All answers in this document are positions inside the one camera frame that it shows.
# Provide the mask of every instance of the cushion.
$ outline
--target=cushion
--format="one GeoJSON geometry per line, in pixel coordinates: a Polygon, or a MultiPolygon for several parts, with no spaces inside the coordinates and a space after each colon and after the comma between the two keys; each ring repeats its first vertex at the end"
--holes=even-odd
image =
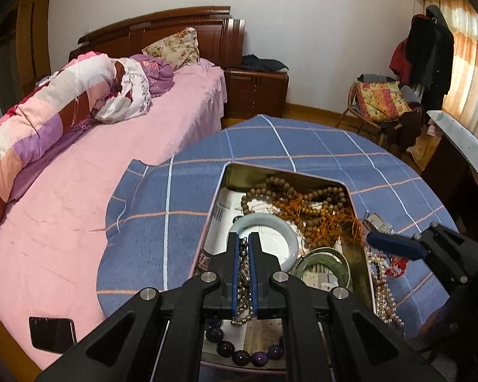
{"type": "Polygon", "coordinates": [[[174,71],[184,65],[194,65],[200,59],[197,30],[186,27],[179,33],[148,45],[141,52],[166,60],[174,71]]]}
{"type": "Polygon", "coordinates": [[[411,109],[402,98],[398,82],[356,83],[358,105],[363,115],[373,122],[397,120],[411,109]]]}

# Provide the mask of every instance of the pink bed sheet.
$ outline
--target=pink bed sheet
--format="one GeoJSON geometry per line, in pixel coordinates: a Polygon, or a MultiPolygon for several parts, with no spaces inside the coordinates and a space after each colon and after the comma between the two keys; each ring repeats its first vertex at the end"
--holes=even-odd
{"type": "Polygon", "coordinates": [[[0,320],[41,369],[58,355],[32,347],[29,316],[71,318],[78,340],[103,320],[106,207],[130,161],[159,164],[221,129],[223,71],[185,66],[174,81],[147,115],[97,126],[62,152],[0,225],[0,320]]]}

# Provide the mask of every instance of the green bangle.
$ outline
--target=green bangle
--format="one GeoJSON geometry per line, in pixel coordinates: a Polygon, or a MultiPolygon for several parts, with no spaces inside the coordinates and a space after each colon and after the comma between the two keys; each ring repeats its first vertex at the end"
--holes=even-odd
{"type": "Polygon", "coordinates": [[[297,260],[292,268],[292,275],[303,279],[303,273],[307,268],[315,264],[322,264],[329,268],[338,280],[340,287],[349,288],[351,283],[351,269],[344,255],[331,247],[322,247],[312,250],[307,255],[297,260]]]}

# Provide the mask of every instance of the dark clothing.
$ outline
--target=dark clothing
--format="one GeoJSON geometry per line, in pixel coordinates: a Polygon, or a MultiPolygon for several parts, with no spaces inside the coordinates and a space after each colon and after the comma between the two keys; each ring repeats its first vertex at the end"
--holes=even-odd
{"type": "Polygon", "coordinates": [[[425,87],[425,111],[440,110],[450,90],[455,39],[437,6],[429,6],[423,16],[413,18],[405,55],[411,63],[410,84],[425,87]]]}
{"type": "Polygon", "coordinates": [[[388,144],[397,144],[400,152],[405,152],[410,146],[416,144],[416,138],[422,134],[422,108],[418,103],[409,104],[410,112],[403,113],[396,122],[378,122],[388,138],[388,144]]]}
{"type": "Polygon", "coordinates": [[[396,80],[390,76],[363,74],[360,77],[358,77],[358,81],[363,83],[388,83],[388,82],[395,82],[396,80]]]}
{"type": "MultiPolygon", "coordinates": [[[[416,18],[425,18],[426,20],[430,19],[423,14],[416,14],[411,20],[411,25],[414,23],[416,18]]],[[[402,86],[410,84],[412,69],[412,64],[409,62],[409,60],[407,60],[406,45],[407,39],[405,39],[396,47],[393,57],[391,58],[391,63],[389,64],[389,68],[393,71],[393,73],[399,76],[402,86]]]]}
{"type": "Polygon", "coordinates": [[[432,20],[415,18],[407,39],[406,57],[412,64],[411,84],[448,93],[452,81],[454,38],[432,20]]]}
{"type": "Polygon", "coordinates": [[[277,72],[282,69],[288,70],[288,67],[278,60],[259,59],[254,54],[243,56],[241,68],[258,70],[260,72],[277,72]]]}

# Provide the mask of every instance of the necklace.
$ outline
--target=necklace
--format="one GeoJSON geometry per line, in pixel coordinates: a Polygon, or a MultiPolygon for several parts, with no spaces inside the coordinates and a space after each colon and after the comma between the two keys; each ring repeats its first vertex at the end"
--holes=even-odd
{"type": "MultiPolygon", "coordinates": [[[[250,288],[250,265],[248,259],[248,240],[239,241],[239,274],[237,278],[237,314],[230,321],[234,326],[242,326],[249,322],[253,315],[253,303],[250,288]]],[[[269,346],[267,352],[258,351],[248,353],[245,350],[236,350],[232,342],[223,340],[225,333],[221,329],[223,321],[210,319],[205,322],[205,338],[209,342],[217,343],[216,352],[222,357],[232,357],[237,366],[246,366],[250,362],[253,366],[265,366],[269,360],[276,361],[283,357],[283,336],[278,344],[269,346]]]]}
{"type": "Polygon", "coordinates": [[[395,298],[391,294],[391,290],[386,283],[386,266],[385,260],[389,257],[382,252],[368,252],[368,265],[372,282],[375,290],[375,307],[377,317],[387,325],[395,325],[400,329],[404,328],[404,322],[396,314],[395,298]]]}
{"type": "Polygon", "coordinates": [[[242,197],[244,215],[255,212],[248,205],[254,199],[270,202],[277,209],[274,215],[293,222],[304,236],[307,249],[333,247],[339,238],[342,244],[363,241],[363,224],[354,214],[350,197],[338,184],[302,194],[283,178],[271,176],[242,197]]]}
{"type": "Polygon", "coordinates": [[[252,314],[248,240],[241,238],[239,241],[239,274],[237,278],[237,315],[231,320],[231,323],[234,326],[241,326],[251,320],[252,314]]]}

